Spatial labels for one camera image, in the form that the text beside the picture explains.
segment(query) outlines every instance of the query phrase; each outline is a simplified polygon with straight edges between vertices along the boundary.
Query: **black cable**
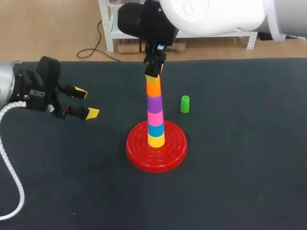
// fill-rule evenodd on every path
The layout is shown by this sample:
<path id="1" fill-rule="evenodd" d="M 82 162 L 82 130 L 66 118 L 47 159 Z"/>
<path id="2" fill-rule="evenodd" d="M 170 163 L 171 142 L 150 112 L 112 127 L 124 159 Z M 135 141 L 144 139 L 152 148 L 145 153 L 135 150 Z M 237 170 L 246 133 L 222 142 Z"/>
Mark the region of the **black cable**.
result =
<path id="1" fill-rule="evenodd" d="M 99 40 L 98 40 L 98 42 L 97 42 L 95 48 L 94 48 L 94 49 L 93 49 L 93 48 L 89 48 L 89 49 L 80 50 L 80 51 L 77 53 L 77 57 L 78 57 L 78 58 L 88 58 L 88 57 L 90 57 L 91 55 L 93 55 L 93 53 L 94 53 L 95 51 L 99 51 L 99 52 L 103 53 L 104 55 L 108 56 L 109 58 L 111 58 L 111 59 L 113 59 L 113 60 L 115 60 L 115 61 L 122 61 L 122 60 L 118 60 L 118 59 L 116 59 L 116 58 L 114 58 L 114 57 L 111 57 L 110 55 L 106 54 L 105 52 L 103 52 L 103 51 L 97 49 L 97 47 L 99 46 L 99 43 L 100 43 L 100 41 L 101 41 L 101 33 L 100 33 L 100 30 L 99 30 L 99 25 L 100 25 L 101 23 L 102 23 L 102 20 L 101 20 L 101 21 L 98 23 L 98 25 L 97 25 L 97 31 L 98 31 L 98 33 L 99 33 Z M 79 56 L 80 53 L 82 53 L 82 52 L 84 52 L 84 51 L 87 51 L 87 50 L 91 50 L 91 51 L 92 51 L 88 56 L 83 56 L 83 57 Z"/>

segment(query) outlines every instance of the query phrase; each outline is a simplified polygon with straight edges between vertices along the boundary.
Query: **green cup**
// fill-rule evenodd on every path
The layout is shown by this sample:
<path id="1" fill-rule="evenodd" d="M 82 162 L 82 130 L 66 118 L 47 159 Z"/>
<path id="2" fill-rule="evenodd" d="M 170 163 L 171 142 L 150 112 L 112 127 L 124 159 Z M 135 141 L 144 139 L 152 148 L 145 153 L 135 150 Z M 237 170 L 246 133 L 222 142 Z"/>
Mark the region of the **green cup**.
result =
<path id="1" fill-rule="evenodd" d="M 190 111 L 190 98 L 188 96 L 183 96 L 181 98 L 180 111 L 184 114 Z"/>

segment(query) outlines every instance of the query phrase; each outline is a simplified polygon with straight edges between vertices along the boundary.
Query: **pink ring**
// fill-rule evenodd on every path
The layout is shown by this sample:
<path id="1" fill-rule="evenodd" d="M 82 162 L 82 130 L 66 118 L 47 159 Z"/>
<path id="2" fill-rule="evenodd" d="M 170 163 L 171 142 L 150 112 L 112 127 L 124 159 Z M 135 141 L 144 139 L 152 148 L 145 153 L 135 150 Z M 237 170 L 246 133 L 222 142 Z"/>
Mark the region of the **pink ring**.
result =
<path id="1" fill-rule="evenodd" d="M 160 126 L 163 123 L 163 110 L 157 114 L 147 111 L 148 124 L 151 126 Z"/>

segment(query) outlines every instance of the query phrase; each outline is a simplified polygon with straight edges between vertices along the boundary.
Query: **purple ring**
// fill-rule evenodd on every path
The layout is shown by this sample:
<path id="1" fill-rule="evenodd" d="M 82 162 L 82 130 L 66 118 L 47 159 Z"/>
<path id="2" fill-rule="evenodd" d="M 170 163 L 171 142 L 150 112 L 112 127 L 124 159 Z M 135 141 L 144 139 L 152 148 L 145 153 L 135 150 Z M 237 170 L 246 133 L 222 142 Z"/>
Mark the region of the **purple ring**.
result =
<path id="1" fill-rule="evenodd" d="M 152 114 L 158 114 L 162 111 L 162 96 L 148 97 L 148 111 Z"/>

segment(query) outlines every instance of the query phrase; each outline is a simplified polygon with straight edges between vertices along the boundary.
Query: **orange ring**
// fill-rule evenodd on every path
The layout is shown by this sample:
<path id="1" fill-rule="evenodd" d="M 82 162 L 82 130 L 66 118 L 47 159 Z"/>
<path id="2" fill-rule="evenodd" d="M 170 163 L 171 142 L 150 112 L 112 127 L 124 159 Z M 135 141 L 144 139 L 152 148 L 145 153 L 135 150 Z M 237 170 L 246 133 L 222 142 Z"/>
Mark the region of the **orange ring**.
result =
<path id="1" fill-rule="evenodd" d="M 157 77 L 156 83 L 147 81 L 147 95 L 150 97 L 158 97 L 161 95 L 160 76 Z"/>

